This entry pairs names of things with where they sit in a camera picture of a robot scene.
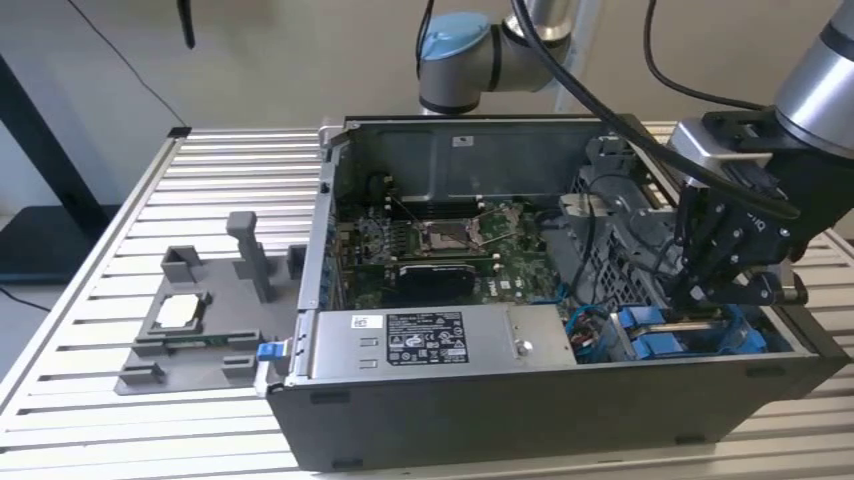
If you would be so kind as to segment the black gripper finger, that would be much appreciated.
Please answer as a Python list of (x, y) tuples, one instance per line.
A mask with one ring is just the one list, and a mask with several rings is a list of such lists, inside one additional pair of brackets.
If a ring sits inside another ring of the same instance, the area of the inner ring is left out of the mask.
[(752, 272), (746, 280), (695, 287), (693, 291), (701, 293), (701, 300), (715, 304), (803, 306), (808, 302), (804, 283), (791, 269)]
[(680, 270), (668, 284), (668, 298), (676, 309), (693, 304), (691, 290), (709, 276), (709, 230), (707, 228), (708, 189), (685, 185), (680, 191), (673, 240), (681, 248)]

